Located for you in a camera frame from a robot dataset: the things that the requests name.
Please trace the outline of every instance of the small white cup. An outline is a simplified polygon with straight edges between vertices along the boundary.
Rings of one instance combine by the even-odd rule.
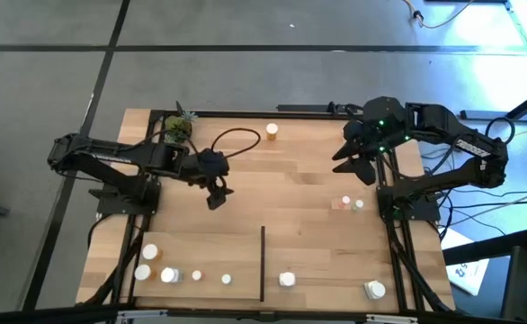
[[[192,279],[194,281],[200,281],[202,277],[203,275],[200,270],[195,270],[192,272]]]
[[[368,295],[368,298],[371,300],[377,300],[386,294],[386,287],[383,285],[383,283],[380,283],[377,280],[364,283],[363,288],[365,289],[365,293]]]
[[[295,284],[296,284],[296,275],[290,272],[280,274],[280,286],[292,287]]]
[[[221,276],[221,282],[223,284],[231,284],[231,275],[229,274],[224,274]]]
[[[134,277],[139,281],[146,281],[152,279],[156,272],[149,267],[149,265],[138,265],[136,271],[134,271]]]
[[[180,269],[167,267],[162,271],[161,278],[164,283],[180,283],[183,280],[183,272]]]
[[[146,260],[156,260],[162,257],[162,251],[157,248],[156,244],[148,244],[141,250],[141,255]]]

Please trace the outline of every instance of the wooden tabletop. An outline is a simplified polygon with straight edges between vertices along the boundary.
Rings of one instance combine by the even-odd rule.
[[[128,109],[118,141],[133,144],[146,134],[150,110]],[[279,125],[276,141],[265,139],[265,125]],[[254,129],[262,142],[232,157],[226,178],[235,190],[216,211],[208,210],[207,191],[173,179],[162,179],[161,201],[150,231],[189,233],[259,233],[265,226],[264,301],[201,298],[138,297],[140,307],[274,311],[397,311],[389,244],[378,214],[376,185],[366,186],[355,175],[334,174],[333,154],[344,144],[345,121],[291,119],[200,118],[192,140],[198,149],[211,145],[222,132],[234,127]],[[255,135],[232,132],[216,149],[225,154],[249,146]],[[415,141],[397,148],[402,173],[423,173]],[[130,173],[129,166],[117,166]],[[341,209],[348,195],[361,199],[360,212]],[[102,222],[94,231],[85,262],[77,301],[91,297],[118,261],[126,215]],[[454,307],[451,287],[437,232],[426,222],[410,221],[418,268],[442,301]],[[290,271],[296,285],[280,287],[278,276]],[[409,275],[404,269],[408,306],[414,307]],[[386,287],[384,298],[369,300],[363,284],[378,280]]]

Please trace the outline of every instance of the black wire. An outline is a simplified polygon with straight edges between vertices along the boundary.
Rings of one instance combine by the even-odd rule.
[[[94,179],[94,178],[89,178],[89,177],[84,177],[84,176],[77,176],[77,175],[66,175],[65,173],[61,172],[61,171],[56,171],[56,173],[60,176],[64,176],[64,177],[68,177],[68,178],[72,178],[72,179],[76,179],[76,180],[87,180],[87,181],[94,181],[98,184],[102,184],[103,182],[98,180],[98,179]]]
[[[447,150],[447,152],[445,153],[445,155],[443,156],[442,160],[437,164],[437,166],[435,166],[433,169],[430,170],[430,175],[434,174],[435,171],[439,170],[440,167],[442,167],[443,163],[445,163],[445,161],[447,160],[447,158],[450,156],[450,154],[453,152],[453,150],[455,149],[455,143],[458,141],[460,137],[456,137],[455,140],[453,141],[453,143],[451,144],[450,148]],[[404,175],[402,173],[399,172],[399,170],[395,169],[393,166],[391,166],[391,164],[389,163],[389,161],[382,155],[381,156],[381,160],[383,160],[383,163],[386,164],[386,166],[388,166],[388,168],[395,174],[397,174],[398,176],[402,176],[404,177],[405,179],[409,179],[409,180],[419,180],[421,178],[424,178],[424,177],[427,177],[429,175],[420,175],[420,176],[409,176],[409,175]]]
[[[232,131],[248,131],[248,132],[251,132],[251,133],[253,133],[253,134],[255,134],[257,136],[257,140],[251,146],[249,146],[247,148],[240,149],[237,152],[234,152],[234,153],[232,153],[230,155],[227,155],[226,158],[232,158],[232,157],[234,157],[236,155],[239,155],[239,154],[242,154],[244,152],[247,152],[248,150],[255,148],[255,146],[260,143],[260,140],[262,140],[262,137],[260,136],[260,134],[257,131],[255,131],[255,130],[250,130],[250,129],[245,129],[245,128],[233,128],[233,129],[226,130],[226,131],[222,132],[221,134],[219,134],[218,137],[215,140],[213,140],[213,143],[211,143],[211,150],[213,150],[215,148],[216,143],[218,143],[219,139],[221,139],[224,135],[226,135],[226,134],[228,134],[228,133],[230,133]]]
[[[451,224],[451,226],[455,226],[455,225],[461,224],[461,223],[464,222],[464,221],[472,220],[472,221],[475,221],[476,223],[478,223],[478,224],[480,224],[480,225],[483,225],[483,226],[486,226],[486,227],[492,228],[492,229],[494,229],[494,230],[498,230],[502,235],[507,235],[507,234],[505,234],[505,232],[503,232],[503,231],[502,231],[500,228],[498,228],[497,226],[489,225],[489,224],[486,224],[485,222],[482,222],[482,221],[476,220],[476,219],[475,219],[475,216],[471,216],[471,215],[469,215],[469,214],[467,214],[467,213],[465,213],[465,212],[463,212],[463,211],[457,211],[457,210],[454,210],[454,212],[458,212],[458,213],[463,214],[463,215],[465,215],[465,216],[467,216],[467,217],[466,217],[465,219],[463,219],[463,220],[458,220],[458,221],[453,222],[453,223]]]
[[[442,206],[443,206],[443,203],[445,203],[445,200],[446,200],[446,199],[450,199],[450,198],[449,198],[449,195],[450,195],[450,194],[451,194],[451,189],[447,191],[447,193],[446,193],[445,196],[443,197],[442,202],[440,202],[439,207],[442,207]]]
[[[450,215],[447,218],[447,223],[445,224],[445,228],[440,233],[440,242],[443,241],[443,239],[445,238],[445,235],[447,235],[447,229],[451,226],[451,220],[453,217],[453,202],[451,201],[451,198],[448,194],[445,195],[445,198],[447,198],[448,202],[450,202],[450,208],[449,208]]]
[[[90,230],[87,232],[87,248],[90,248],[90,245],[92,244],[92,234],[94,233],[95,228],[98,226],[99,223],[102,221],[105,221],[108,217],[112,216],[111,214],[103,214],[102,217],[97,220],[94,224],[92,224],[92,227],[90,227]]]
[[[497,197],[497,198],[503,198],[503,197],[507,196],[508,194],[527,194],[527,191],[524,191],[524,192],[507,192],[507,193],[503,193],[503,194],[494,194],[494,193],[489,193],[489,192],[483,191],[483,190],[456,190],[456,189],[453,189],[453,191],[456,191],[458,193],[464,193],[464,194],[467,194],[467,193],[483,193],[483,194],[489,194],[490,196]]]
[[[437,226],[435,226],[431,220],[427,220],[427,223],[432,227],[433,230],[437,231]]]
[[[483,206],[499,206],[499,205],[505,205],[508,203],[510,203],[510,205],[515,205],[515,204],[524,204],[527,202],[488,202],[488,203],[478,203],[478,204],[468,205],[468,206],[455,206],[453,208],[464,209],[464,208],[474,208],[474,207],[483,207]]]
[[[428,153],[424,153],[424,154],[422,154],[422,158],[423,158],[423,157],[428,158],[428,157],[429,157],[430,155],[432,155],[433,153],[437,153],[437,152],[439,152],[439,151],[446,151],[446,150],[448,150],[448,149],[449,149],[449,148],[438,148],[438,149],[433,150],[433,151],[431,151],[431,152],[428,152]]]
[[[512,133],[509,135],[509,138],[504,142],[505,144],[509,144],[514,139],[514,136],[515,136],[515,124],[505,117],[497,117],[491,120],[486,127],[486,132],[485,132],[486,136],[489,137],[489,129],[491,129],[491,125],[493,125],[494,122],[497,122],[497,121],[507,122],[509,124],[509,127],[511,127]]]

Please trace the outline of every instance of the white cylinder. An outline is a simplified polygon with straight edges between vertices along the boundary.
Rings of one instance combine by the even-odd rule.
[[[269,123],[265,126],[265,132],[267,133],[268,140],[275,140],[275,136],[278,133],[278,125],[274,123]]]
[[[295,284],[296,284],[296,275],[290,272],[280,274],[280,286],[292,287]]]
[[[353,205],[352,205],[352,210],[354,210],[354,211],[357,212],[357,211],[360,210],[362,207],[363,207],[363,201],[361,201],[361,200],[356,200],[356,201],[353,203]]]
[[[363,288],[369,299],[377,300],[386,294],[386,287],[377,280],[364,283]]]
[[[149,265],[138,265],[136,271],[134,271],[134,277],[136,280],[144,281],[152,277],[153,271]]]
[[[200,281],[202,278],[202,273],[200,270],[195,270],[192,272],[192,279],[195,281]]]
[[[223,284],[231,284],[231,275],[229,274],[224,274],[221,276],[221,282]]]
[[[164,283],[180,283],[183,280],[183,272],[180,269],[167,267],[162,271],[161,277]]]
[[[144,248],[141,251],[141,255],[146,260],[154,260],[158,259],[162,256],[162,251],[160,251],[159,248],[157,248],[157,245],[155,244],[148,244],[144,246]]]

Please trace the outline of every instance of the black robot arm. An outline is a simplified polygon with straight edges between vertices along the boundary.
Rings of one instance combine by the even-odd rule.
[[[362,110],[361,121],[351,119],[344,127],[346,142],[333,160],[347,160],[334,168],[334,172],[355,173],[371,185],[375,183],[375,170],[370,162],[410,139],[450,144],[450,153],[458,148],[473,156],[460,168],[440,175],[401,175],[393,187],[384,188],[394,202],[413,201],[422,195],[462,185],[493,188],[505,180],[505,143],[461,124],[441,105],[407,103],[404,108],[395,98],[380,97],[367,102]]]
[[[48,164],[59,174],[82,171],[107,184],[102,190],[90,190],[101,202],[103,197],[111,197],[123,205],[149,205],[155,210],[159,183],[151,176],[167,176],[208,188],[208,206],[212,210],[226,201],[227,194],[233,193],[223,178],[229,171],[223,153],[206,148],[190,155],[184,146],[153,143],[152,137],[128,145],[68,134],[54,141]],[[103,161],[138,166],[139,171],[136,175],[125,175]]]

